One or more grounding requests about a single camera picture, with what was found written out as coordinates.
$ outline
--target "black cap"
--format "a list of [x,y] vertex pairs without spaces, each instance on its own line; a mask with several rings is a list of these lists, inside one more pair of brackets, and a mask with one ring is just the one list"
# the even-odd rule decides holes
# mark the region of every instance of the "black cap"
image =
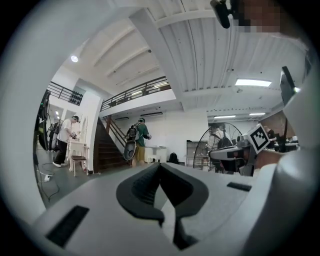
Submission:
[[76,119],[76,121],[79,122],[79,116],[74,115],[72,118]]

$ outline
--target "man in green shirt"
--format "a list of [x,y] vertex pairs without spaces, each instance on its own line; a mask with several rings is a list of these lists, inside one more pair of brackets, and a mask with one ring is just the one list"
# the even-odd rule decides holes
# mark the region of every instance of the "man in green shirt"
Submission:
[[136,143],[136,149],[135,154],[132,159],[132,167],[137,166],[137,162],[140,163],[140,165],[145,164],[145,139],[150,140],[151,135],[148,132],[148,128],[145,125],[146,120],[144,118],[139,118],[136,128],[139,131],[139,138],[135,141]]

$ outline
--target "green shirt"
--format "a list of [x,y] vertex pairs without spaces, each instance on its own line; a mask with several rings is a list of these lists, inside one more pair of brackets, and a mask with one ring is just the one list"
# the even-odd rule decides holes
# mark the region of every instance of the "green shirt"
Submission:
[[144,139],[144,136],[145,135],[148,135],[149,132],[148,132],[148,128],[145,124],[140,124],[138,127],[137,127],[137,130],[139,131],[139,139],[136,140],[136,142],[141,146],[141,147],[145,147],[145,139]]

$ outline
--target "floor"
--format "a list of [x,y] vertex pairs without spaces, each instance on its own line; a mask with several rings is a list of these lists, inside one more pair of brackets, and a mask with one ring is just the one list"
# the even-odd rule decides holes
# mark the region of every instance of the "floor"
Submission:
[[96,179],[99,177],[104,177],[105,175],[111,175],[115,172],[125,170],[128,167],[120,167],[115,169],[110,169],[102,174],[92,174],[87,176],[85,172],[82,171],[80,164],[76,165],[76,177],[74,173],[69,171],[70,166],[56,167],[52,164],[53,158],[57,155],[55,152],[45,151],[42,148],[38,148],[36,151],[38,161],[39,161],[39,170],[43,174],[53,174],[53,177],[49,182],[44,182],[45,175],[40,174],[37,171],[38,175],[38,187],[43,200],[43,203],[46,208],[50,208],[61,198],[80,187],[82,184]]

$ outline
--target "brown wall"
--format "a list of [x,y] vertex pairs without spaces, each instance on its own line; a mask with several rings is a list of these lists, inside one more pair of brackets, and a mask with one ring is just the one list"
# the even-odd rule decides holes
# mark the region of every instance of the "brown wall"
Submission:
[[[280,136],[283,136],[285,131],[286,116],[282,111],[280,111],[272,116],[267,117],[264,120],[259,121],[259,123],[262,124],[263,126],[268,126],[270,129],[274,130],[274,133],[280,134]],[[292,129],[290,123],[288,123],[286,137],[290,138],[295,135],[296,134]]]

